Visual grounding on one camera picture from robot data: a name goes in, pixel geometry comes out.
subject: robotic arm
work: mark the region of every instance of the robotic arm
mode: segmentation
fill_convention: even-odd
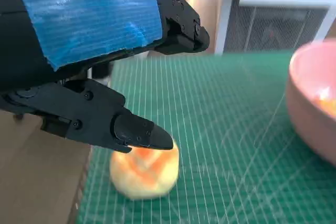
[[[131,151],[173,147],[170,135],[124,107],[125,97],[91,79],[71,80],[100,63],[154,50],[166,55],[204,51],[209,35],[185,0],[157,0],[163,37],[54,71],[41,50],[22,0],[0,0],[0,109],[43,118],[41,129],[71,140]]]

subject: pink bowl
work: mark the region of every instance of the pink bowl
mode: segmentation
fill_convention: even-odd
[[[290,61],[286,87],[288,113],[301,138],[336,166],[336,118],[317,98],[336,99],[336,40],[312,42]]]

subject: cutting mat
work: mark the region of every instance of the cutting mat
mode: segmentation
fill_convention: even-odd
[[[77,223],[336,223],[336,169],[295,134],[285,84],[291,53],[127,59],[113,88],[180,147],[169,195],[131,201],[95,147]]]

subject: orange-yellow fruit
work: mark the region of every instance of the orange-yellow fruit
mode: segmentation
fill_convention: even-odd
[[[331,114],[332,116],[336,116],[336,99],[334,100],[326,100],[326,99],[317,99],[318,106]]]
[[[130,153],[113,152],[110,177],[115,188],[130,199],[156,198],[175,185],[179,171],[179,149],[169,151],[132,147]]]

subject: table surface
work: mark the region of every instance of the table surface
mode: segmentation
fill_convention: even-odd
[[[95,147],[77,223],[335,223],[336,169],[296,135],[285,99],[290,52],[126,59],[112,86],[176,139],[166,197],[131,201]]]

